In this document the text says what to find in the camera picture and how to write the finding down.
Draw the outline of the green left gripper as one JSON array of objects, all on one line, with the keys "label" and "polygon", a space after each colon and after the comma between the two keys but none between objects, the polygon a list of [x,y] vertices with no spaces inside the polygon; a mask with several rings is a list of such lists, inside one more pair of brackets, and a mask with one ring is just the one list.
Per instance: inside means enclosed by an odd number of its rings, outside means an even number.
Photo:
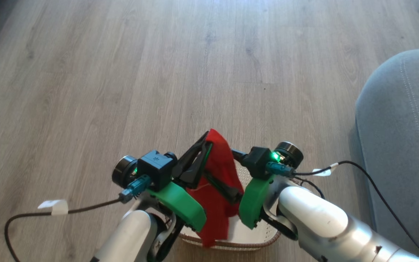
[{"label": "green left gripper", "polygon": [[[148,192],[185,225],[201,231],[207,220],[205,211],[184,188],[196,189],[199,184],[212,149],[208,134],[206,131],[178,161],[173,155],[144,155],[139,159],[126,155],[120,159],[112,172],[112,181],[123,189],[120,201],[127,203]],[[172,176],[180,176],[180,186]]]}]

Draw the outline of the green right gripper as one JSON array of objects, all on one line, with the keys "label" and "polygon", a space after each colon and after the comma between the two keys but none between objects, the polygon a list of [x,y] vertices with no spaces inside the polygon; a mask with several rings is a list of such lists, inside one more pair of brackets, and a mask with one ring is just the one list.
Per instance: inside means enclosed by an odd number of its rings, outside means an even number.
[{"label": "green right gripper", "polygon": [[208,182],[223,196],[229,204],[239,203],[240,221],[248,228],[254,229],[260,220],[275,226],[277,222],[270,218],[271,205],[266,201],[275,196],[269,189],[276,177],[293,178],[293,173],[304,159],[303,153],[290,142],[280,142],[274,150],[266,147],[252,147],[245,153],[231,149],[233,159],[245,167],[251,176],[244,193],[238,188],[229,186],[211,174],[204,174]]}]

